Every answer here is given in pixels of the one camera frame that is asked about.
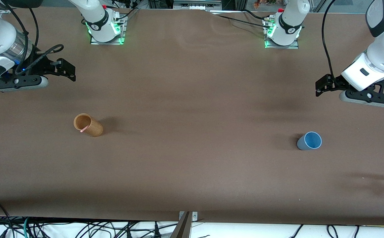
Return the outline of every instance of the table surface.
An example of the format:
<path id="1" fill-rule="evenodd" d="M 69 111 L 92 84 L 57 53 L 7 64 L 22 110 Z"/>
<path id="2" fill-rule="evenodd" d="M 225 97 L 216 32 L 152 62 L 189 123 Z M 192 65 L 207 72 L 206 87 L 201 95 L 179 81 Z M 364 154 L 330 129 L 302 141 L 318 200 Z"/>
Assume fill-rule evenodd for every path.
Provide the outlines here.
<path id="1" fill-rule="evenodd" d="M 34 39 L 29 11 L 17 13 Z M 0 93 L 10 215 L 384 224 L 384 108 L 315 97 L 328 73 L 321 14 L 299 50 L 279 50 L 260 28 L 199 10 L 140 10 L 122 46 L 89 45 L 75 8 L 35 13 L 39 48 L 64 44 L 49 58 L 75 65 L 77 81 Z M 373 41 L 364 15 L 331 14 L 325 32 L 336 74 Z M 104 134 L 79 133 L 79 113 Z M 307 131 L 320 149 L 296 148 Z"/>

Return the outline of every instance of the brown cup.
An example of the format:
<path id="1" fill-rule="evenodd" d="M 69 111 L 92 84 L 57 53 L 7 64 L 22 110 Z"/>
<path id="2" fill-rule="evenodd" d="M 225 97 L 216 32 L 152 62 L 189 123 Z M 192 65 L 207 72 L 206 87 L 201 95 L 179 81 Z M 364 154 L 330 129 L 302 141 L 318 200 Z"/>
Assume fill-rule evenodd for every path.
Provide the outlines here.
<path id="1" fill-rule="evenodd" d="M 86 113 L 81 113 L 74 118 L 73 121 L 74 127 L 79 131 L 86 128 L 83 133 L 90 135 L 91 137 L 99 137 L 104 131 L 104 127 L 95 120 L 92 116 L 89 116 Z"/>

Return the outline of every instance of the blue plastic cup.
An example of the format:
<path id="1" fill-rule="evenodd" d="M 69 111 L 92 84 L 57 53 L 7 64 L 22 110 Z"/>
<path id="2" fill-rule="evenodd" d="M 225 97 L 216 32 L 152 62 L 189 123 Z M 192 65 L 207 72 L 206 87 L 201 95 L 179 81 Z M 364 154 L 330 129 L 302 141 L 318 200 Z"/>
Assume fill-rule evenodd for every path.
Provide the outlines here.
<path id="1" fill-rule="evenodd" d="M 297 147 L 301 150 L 318 149 L 322 143 L 321 136 L 316 132 L 310 131 L 297 141 Z"/>

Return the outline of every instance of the teal cable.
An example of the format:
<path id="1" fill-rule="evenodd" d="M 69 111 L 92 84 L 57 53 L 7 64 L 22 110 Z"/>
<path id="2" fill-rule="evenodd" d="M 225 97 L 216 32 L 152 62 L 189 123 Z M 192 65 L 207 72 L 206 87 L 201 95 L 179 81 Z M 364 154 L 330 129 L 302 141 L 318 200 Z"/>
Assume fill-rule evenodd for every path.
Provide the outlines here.
<path id="1" fill-rule="evenodd" d="M 27 237 L 27 231 L 26 231 L 26 226 L 27 226 L 27 220 L 29 219 L 29 217 L 26 218 L 26 220 L 24 220 L 24 224 L 23 224 L 23 233 L 24 233 L 24 238 L 28 238 Z"/>

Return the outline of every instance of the brown tabletop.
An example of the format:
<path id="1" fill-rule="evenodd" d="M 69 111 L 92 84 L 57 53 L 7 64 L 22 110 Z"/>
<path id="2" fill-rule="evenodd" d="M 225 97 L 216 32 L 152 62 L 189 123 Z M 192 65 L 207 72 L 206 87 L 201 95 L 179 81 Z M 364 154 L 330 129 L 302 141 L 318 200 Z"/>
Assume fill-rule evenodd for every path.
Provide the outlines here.
<path id="1" fill-rule="evenodd" d="M 49 58 L 75 65 L 77 81 L 0 92 L 10 215 L 384 224 L 384 108 L 315 97 L 328 73 L 321 14 L 305 19 L 299 50 L 279 50 L 259 27 L 199 10 L 140 10 L 122 46 L 89 45 L 76 8 L 34 11 L 38 46 L 64 44 Z M 35 39 L 29 11 L 17 13 Z M 337 75 L 373 41 L 364 15 L 331 14 L 325 32 Z M 79 133 L 79 113 L 104 135 Z M 307 131 L 320 149 L 296 148 Z"/>

